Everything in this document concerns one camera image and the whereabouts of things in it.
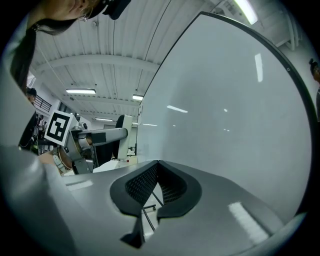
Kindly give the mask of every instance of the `ceiling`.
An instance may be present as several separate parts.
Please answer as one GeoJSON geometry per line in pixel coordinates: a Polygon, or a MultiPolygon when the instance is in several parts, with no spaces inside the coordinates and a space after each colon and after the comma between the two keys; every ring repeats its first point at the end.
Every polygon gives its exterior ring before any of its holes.
{"type": "MultiPolygon", "coordinates": [[[[251,2],[258,16],[251,28],[277,47],[288,42],[288,20],[278,1],[251,2]]],[[[86,119],[116,121],[125,114],[136,122],[140,102],[133,95],[145,95],[159,65],[201,11],[250,25],[233,0],[132,0],[116,21],[100,14],[60,35],[38,33],[30,70],[86,119]],[[70,95],[70,88],[95,89],[96,94],[70,95]]]]}

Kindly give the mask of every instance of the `person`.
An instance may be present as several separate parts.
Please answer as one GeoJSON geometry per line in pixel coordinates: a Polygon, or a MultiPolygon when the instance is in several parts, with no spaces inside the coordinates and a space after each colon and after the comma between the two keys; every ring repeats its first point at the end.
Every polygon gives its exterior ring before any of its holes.
{"type": "Polygon", "coordinates": [[[26,98],[32,105],[35,105],[36,97],[37,97],[37,90],[34,88],[28,88],[26,92],[26,98]]]}
{"type": "Polygon", "coordinates": [[[47,122],[44,122],[44,126],[43,126],[43,135],[46,133],[46,130],[47,130],[47,122]]]}
{"type": "MultiPolygon", "coordinates": [[[[27,92],[26,92],[26,98],[29,100],[29,102],[34,105],[35,103],[35,99],[37,96],[37,90],[34,88],[28,88],[27,92]]],[[[30,150],[31,146],[32,146],[32,137],[33,135],[36,133],[38,133],[37,131],[37,114],[36,112],[34,112],[32,118],[30,119],[29,123],[27,124],[22,137],[20,139],[19,142],[19,146],[21,148],[23,148],[24,150],[30,150]]]]}
{"type": "Polygon", "coordinates": [[[40,115],[40,120],[39,120],[39,139],[42,140],[44,136],[44,126],[45,126],[45,121],[44,121],[44,116],[40,115]]]}
{"type": "MultiPolygon", "coordinates": [[[[310,64],[310,72],[313,76],[313,79],[320,84],[320,69],[319,69],[318,63],[314,61],[314,59],[312,58],[310,59],[309,64],[310,64]]],[[[315,105],[316,105],[317,119],[318,119],[318,122],[320,122],[320,88],[316,93],[315,105]]]]}
{"type": "MultiPolygon", "coordinates": [[[[4,64],[9,67],[13,79],[24,93],[27,92],[28,72],[35,52],[37,33],[58,35],[66,31],[77,20],[87,21],[97,16],[107,4],[109,4],[107,0],[41,0],[29,12],[2,54],[4,64]]],[[[30,122],[33,123],[34,120],[36,120],[35,111],[30,122]]],[[[24,133],[30,133],[29,125],[24,133]]],[[[26,143],[21,145],[25,146],[25,149],[30,147],[30,141],[27,139],[21,142],[26,143]]],[[[72,163],[68,160],[67,155],[63,150],[60,150],[60,153],[63,164],[71,168],[72,163]]],[[[52,152],[42,154],[39,158],[44,164],[55,165],[52,152]]]]}

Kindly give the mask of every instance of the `metal railing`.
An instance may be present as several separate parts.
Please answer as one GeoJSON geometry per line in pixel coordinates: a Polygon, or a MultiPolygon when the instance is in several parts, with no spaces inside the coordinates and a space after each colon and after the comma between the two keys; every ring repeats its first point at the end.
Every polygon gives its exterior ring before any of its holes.
{"type": "Polygon", "coordinates": [[[52,106],[51,104],[46,102],[43,98],[41,98],[38,95],[35,97],[34,105],[37,106],[40,109],[43,109],[43,110],[47,111],[47,112],[50,111],[50,108],[52,106]]]}

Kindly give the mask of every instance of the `small metal rod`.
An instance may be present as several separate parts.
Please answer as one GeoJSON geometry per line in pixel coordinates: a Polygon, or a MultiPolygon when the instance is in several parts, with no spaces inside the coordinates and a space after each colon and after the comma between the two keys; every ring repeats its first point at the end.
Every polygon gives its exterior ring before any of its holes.
{"type": "Polygon", "coordinates": [[[159,200],[159,198],[155,195],[154,192],[152,192],[152,195],[155,197],[155,199],[159,202],[161,206],[164,206],[164,204],[159,200]]]}
{"type": "Polygon", "coordinates": [[[142,211],[143,211],[143,213],[144,213],[144,215],[146,217],[146,220],[149,222],[149,225],[150,225],[150,227],[152,228],[152,230],[154,232],[155,231],[155,227],[154,227],[154,225],[152,225],[152,223],[151,223],[151,221],[150,221],[150,219],[149,219],[149,217],[148,217],[148,215],[146,213],[146,210],[144,208],[142,208],[142,211]]]}
{"type": "Polygon", "coordinates": [[[152,207],[156,207],[156,205],[153,204],[153,205],[150,205],[150,206],[146,206],[146,207],[143,207],[143,209],[148,209],[148,208],[152,208],[152,207]]]}

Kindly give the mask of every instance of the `ceiling light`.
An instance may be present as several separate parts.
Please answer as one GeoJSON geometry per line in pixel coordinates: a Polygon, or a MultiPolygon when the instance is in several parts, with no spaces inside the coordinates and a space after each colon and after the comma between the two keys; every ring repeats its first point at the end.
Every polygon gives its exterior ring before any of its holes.
{"type": "Polygon", "coordinates": [[[186,110],[183,110],[183,109],[180,109],[180,108],[177,108],[177,107],[175,107],[175,106],[166,106],[168,109],[171,109],[171,110],[176,110],[176,111],[180,111],[180,112],[182,112],[182,113],[188,113],[188,111],[186,111],[186,110]]]}
{"type": "Polygon", "coordinates": [[[104,119],[104,118],[95,118],[95,120],[101,120],[101,121],[113,121],[113,120],[111,120],[111,119],[104,119]]]}
{"type": "Polygon", "coordinates": [[[95,89],[66,89],[68,94],[96,94],[95,89]]]}
{"type": "Polygon", "coordinates": [[[234,0],[243,11],[244,15],[252,25],[258,21],[258,17],[248,0],[234,0]]]}
{"type": "Polygon", "coordinates": [[[143,100],[143,96],[140,96],[140,95],[133,95],[132,96],[132,99],[134,99],[134,100],[138,100],[138,101],[142,101],[143,100]]]}
{"type": "Polygon", "coordinates": [[[255,59],[256,74],[258,76],[258,82],[260,83],[264,79],[264,74],[262,70],[261,53],[255,55],[254,59],[255,59]]]}

